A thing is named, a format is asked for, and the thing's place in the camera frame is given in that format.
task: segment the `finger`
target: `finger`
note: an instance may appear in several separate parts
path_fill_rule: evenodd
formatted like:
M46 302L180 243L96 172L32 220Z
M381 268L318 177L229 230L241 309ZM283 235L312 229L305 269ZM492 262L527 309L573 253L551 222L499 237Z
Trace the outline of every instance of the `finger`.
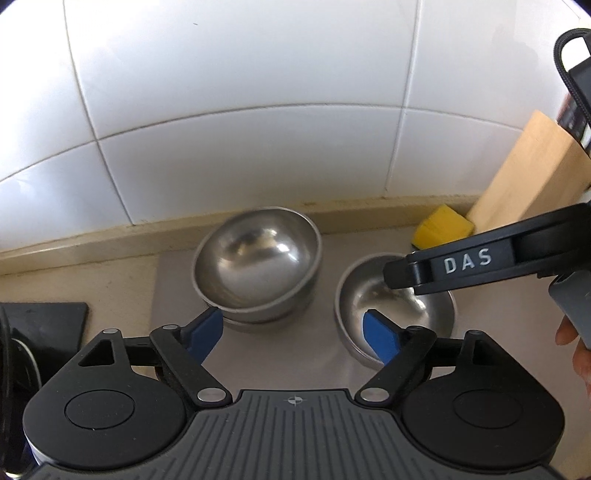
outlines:
M569 318L565 315L556 331L556 345L568 345L579 336L577 329L570 323Z
M579 340L573 354L573 368L585 383L591 384L591 352L582 340Z

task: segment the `black plastic handle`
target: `black plastic handle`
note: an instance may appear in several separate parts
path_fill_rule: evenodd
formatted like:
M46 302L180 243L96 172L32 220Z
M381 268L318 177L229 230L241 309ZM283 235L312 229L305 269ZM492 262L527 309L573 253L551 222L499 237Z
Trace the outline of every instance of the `black plastic handle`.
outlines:
M571 205L490 232L417 251L384 267L389 288L417 295L508 278L579 270L591 262L591 206Z

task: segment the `circular black cap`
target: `circular black cap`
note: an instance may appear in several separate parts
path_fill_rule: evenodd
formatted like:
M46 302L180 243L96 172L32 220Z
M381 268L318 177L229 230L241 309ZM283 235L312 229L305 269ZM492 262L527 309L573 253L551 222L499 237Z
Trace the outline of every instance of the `circular black cap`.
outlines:
M108 429L132 416L133 399L114 390L94 390L72 398L66 405L66 416L83 429Z
M109 367L58 374L28 403L31 446L75 470L113 470L161 452L185 423L181 398L167 385Z
M494 368L429 380L404 400L402 420L427 453L452 465L507 472L548 461L564 428L562 409L534 381Z
M509 427L523 412L517 400L494 390L464 392L453 401L453 409L463 421L483 429Z

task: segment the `crosshair symbol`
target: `crosshair symbol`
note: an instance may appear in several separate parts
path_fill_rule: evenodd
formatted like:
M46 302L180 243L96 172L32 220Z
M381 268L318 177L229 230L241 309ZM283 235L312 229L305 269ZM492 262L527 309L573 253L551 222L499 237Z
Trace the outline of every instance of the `crosshair symbol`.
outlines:
M306 401L306 399L305 398L302 398L302 397L298 397L297 395L294 395L293 397L289 397L286 400L286 402L290 403L293 406L299 405L303 401Z

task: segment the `ribbed gray surface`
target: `ribbed gray surface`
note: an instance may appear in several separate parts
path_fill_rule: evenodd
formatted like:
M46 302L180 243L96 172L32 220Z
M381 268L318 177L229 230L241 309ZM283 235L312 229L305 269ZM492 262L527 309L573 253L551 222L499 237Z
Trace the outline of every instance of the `ribbed gray surface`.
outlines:
M293 397L301 401L293 404ZM126 470L71 473L50 465L35 480L468 480L498 479L439 465L392 416L353 405L343 391L245 391L234 405L199 413L167 452ZM538 467L504 476L556 480Z

